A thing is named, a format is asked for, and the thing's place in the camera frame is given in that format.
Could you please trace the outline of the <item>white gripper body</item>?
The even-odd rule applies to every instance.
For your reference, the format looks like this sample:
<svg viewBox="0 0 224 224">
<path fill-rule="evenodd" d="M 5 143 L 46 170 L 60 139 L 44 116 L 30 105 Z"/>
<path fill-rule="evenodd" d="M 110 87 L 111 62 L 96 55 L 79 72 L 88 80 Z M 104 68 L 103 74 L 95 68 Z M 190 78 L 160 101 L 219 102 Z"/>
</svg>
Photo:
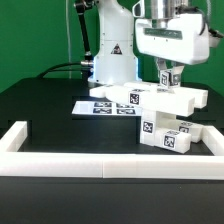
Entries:
<svg viewBox="0 0 224 224">
<path fill-rule="evenodd" d="M 204 63 L 209 57 L 209 32 L 201 14 L 181 14 L 166 29 L 152 27 L 149 19 L 135 23 L 140 53 L 183 64 Z"/>
</svg>

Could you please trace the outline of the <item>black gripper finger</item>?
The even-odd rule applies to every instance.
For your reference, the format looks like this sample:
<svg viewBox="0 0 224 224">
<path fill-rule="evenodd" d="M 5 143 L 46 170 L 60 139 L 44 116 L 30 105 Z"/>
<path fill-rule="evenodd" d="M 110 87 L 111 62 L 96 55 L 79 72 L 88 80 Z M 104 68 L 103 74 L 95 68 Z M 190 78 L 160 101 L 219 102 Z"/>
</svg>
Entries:
<svg viewBox="0 0 224 224">
<path fill-rule="evenodd" d="M 162 77 L 163 75 L 170 75 L 170 70 L 167 68 L 166 60 L 163 58 L 155 58 L 156 68 L 158 70 L 158 76 Z"/>
<path fill-rule="evenodd" d="M 181 75 L 184 70 L 183 64 L 175 64 L 171 70 L 171 85 L 179 86 L 181 82 Z"/>
</svg>

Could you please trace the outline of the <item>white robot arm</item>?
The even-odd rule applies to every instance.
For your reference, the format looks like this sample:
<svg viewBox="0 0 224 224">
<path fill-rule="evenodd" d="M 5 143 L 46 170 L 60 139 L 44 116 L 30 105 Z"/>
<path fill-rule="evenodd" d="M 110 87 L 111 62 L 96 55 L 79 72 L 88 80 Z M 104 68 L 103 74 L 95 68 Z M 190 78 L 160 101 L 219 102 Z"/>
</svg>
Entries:
<svg viewBox="0 0 224 224">
<path fill-rule="evenodd" d="M 139 0 L 131 10 L 117 0 L 76 0 L 85 58 L 93 71 L 88 80 L 119 84 L 138 78 L 138 59 L 133 50 L 155 58 L 162 88 L 177 87 L 184 66 L 201 64 L 224 37 L 210 27 L 209 11 L 189 0 Z M 100 19 L 100 48 L 90 51 L 84 13 L 96 7 Z"/>
</svg>

